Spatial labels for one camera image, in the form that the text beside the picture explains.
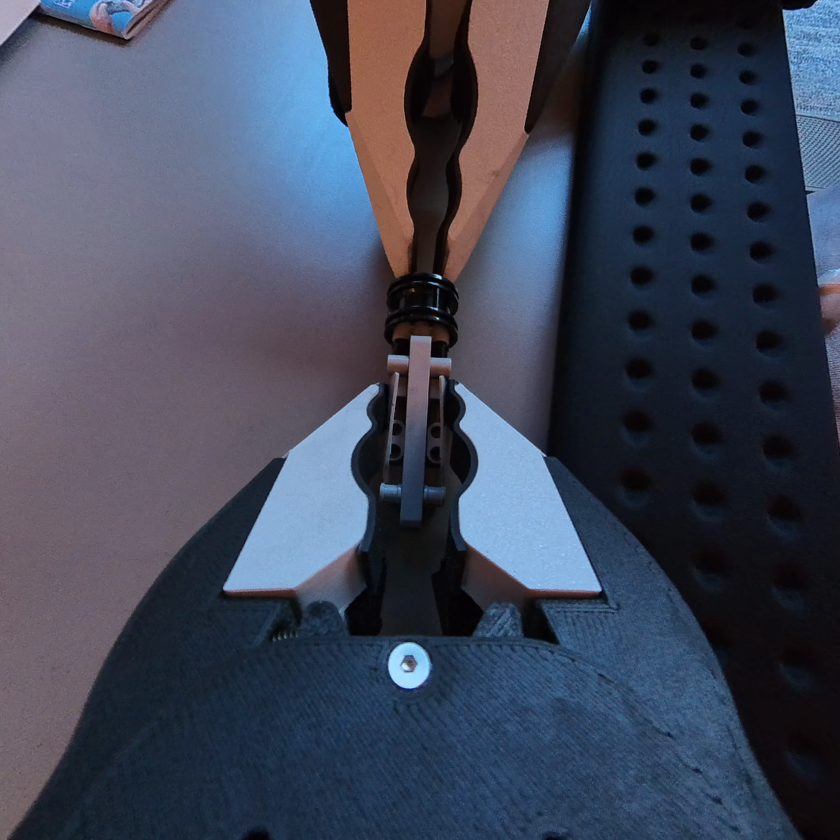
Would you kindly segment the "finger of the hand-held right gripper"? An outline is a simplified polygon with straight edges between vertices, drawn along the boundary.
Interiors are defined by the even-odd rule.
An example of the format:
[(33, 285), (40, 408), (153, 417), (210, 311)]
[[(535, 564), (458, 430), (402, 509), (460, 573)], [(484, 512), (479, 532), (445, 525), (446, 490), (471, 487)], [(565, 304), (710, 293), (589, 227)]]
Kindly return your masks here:
[(349, 1), (351, 110), (346, 120), (394, 275), (410, 271), (407, 182), (415, 149), (406, 79), (424, 42), (425, 1)]
[(457, 279), (527, 139), (524, 129), (547, 1), (472, 2), (466, 48), (476, 72), (475, 115), (458, 153), (460, 197), (448, 226), (448, 279)]

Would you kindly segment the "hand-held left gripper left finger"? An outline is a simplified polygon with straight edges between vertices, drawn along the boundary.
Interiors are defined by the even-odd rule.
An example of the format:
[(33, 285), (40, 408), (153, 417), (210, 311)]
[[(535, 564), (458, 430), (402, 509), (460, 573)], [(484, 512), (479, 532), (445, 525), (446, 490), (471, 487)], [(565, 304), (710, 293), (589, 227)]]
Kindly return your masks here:
[(335, 604), (352, 634), (382, 628), (385, 562), (375, 545), (387, 387), (374, 384), (295, 446), (227, 581), (231, 596)]

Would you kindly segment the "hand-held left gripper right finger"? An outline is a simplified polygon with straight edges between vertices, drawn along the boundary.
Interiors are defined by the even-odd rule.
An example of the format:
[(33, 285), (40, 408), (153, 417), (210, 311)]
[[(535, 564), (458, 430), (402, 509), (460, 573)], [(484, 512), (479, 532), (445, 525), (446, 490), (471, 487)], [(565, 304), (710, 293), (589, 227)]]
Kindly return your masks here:
[(473, 633), (497, 602), (599, 597), (543, 453), (455, 381), (448, 431), (448, 632)]

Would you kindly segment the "grey toy brick assembly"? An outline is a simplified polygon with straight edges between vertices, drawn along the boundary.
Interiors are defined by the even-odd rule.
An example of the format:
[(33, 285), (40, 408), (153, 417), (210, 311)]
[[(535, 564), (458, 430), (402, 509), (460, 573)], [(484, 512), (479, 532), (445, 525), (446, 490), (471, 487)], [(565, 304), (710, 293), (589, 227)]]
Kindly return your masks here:
[(445, 398), (452, 362), (441, 324), (403, 322), (388, 356), (388, 425), (380, 500), (399, 507), (400, 525), (421, 526), (445, 499)]

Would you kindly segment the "black toy wheel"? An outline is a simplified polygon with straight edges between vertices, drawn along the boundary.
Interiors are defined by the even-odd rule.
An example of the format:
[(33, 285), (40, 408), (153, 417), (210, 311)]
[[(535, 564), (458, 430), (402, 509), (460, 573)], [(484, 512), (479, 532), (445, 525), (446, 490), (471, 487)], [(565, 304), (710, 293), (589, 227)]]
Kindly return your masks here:
[(402, 323), (429, 322), (443, 326), (457, 340), (455, 315), (459, 295), (455, 285), (442, 276), (413, 272), (397, 278), (386, 296), (388, 314), (385, 319), (385, 340), (392, 342), (396, 327)]

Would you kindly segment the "grey desk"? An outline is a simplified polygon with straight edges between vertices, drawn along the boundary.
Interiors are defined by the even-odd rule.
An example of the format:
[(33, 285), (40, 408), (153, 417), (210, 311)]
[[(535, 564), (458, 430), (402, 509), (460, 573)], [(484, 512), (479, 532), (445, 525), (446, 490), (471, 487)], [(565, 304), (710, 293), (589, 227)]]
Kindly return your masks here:
[(173, 555), (382, 378), (392, 273), (309, 2), (2, 47), (2, 838)]

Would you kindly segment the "black perforated panel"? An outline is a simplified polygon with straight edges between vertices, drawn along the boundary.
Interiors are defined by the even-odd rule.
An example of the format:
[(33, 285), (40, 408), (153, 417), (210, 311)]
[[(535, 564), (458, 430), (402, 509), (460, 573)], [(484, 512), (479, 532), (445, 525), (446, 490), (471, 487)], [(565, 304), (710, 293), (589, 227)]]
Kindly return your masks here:
[(550, 450), (715, 649), (838, 838), (838, 443), (778, 2), (596, 2)]

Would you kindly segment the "blue illustrated booklet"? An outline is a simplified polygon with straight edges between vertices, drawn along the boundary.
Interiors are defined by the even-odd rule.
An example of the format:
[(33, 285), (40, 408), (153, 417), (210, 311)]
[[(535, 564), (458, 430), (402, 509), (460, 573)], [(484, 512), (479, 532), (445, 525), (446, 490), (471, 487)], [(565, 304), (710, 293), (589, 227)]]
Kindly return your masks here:
[(72, 25), (131, 39), (167, 4), (167, 1), (40, 1), (38, 10)]

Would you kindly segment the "pale pink cloth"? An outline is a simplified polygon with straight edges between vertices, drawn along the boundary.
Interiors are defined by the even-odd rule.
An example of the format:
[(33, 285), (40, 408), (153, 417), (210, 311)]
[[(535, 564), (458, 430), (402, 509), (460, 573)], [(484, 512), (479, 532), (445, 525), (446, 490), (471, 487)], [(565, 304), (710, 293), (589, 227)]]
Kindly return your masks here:
[(839, 423), (839, 185), (807, 197), (812, 246), (819, 286), (822, 327)]

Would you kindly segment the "white printed paper sheet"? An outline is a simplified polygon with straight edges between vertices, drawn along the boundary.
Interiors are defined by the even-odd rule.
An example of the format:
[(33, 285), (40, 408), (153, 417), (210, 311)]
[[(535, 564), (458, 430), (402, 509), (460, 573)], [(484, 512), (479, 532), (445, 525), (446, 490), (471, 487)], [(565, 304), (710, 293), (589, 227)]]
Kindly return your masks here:
[(38, 0), (0, 1), (0, 45), (8, 41), (22, 23), (38, 8)]

